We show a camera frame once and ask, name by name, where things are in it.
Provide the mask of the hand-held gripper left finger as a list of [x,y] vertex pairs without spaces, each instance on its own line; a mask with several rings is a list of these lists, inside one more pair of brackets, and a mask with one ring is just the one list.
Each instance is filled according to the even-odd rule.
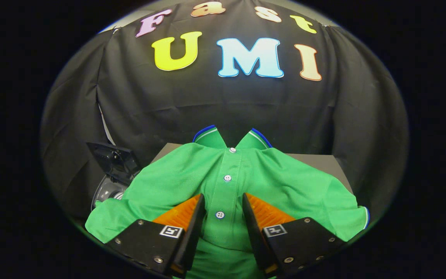
[[153,221],[133,221],[106,246],[138,267],[184,279],[193,265],[205,215],[205,197],[198,194]]

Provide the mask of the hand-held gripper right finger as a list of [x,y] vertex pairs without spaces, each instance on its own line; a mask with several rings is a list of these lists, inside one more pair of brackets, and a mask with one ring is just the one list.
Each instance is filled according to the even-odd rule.
[[265,277],[290,277],[340,252],[346,245],[312,217],[296,219],[243,194],[242,210],[258,268]]

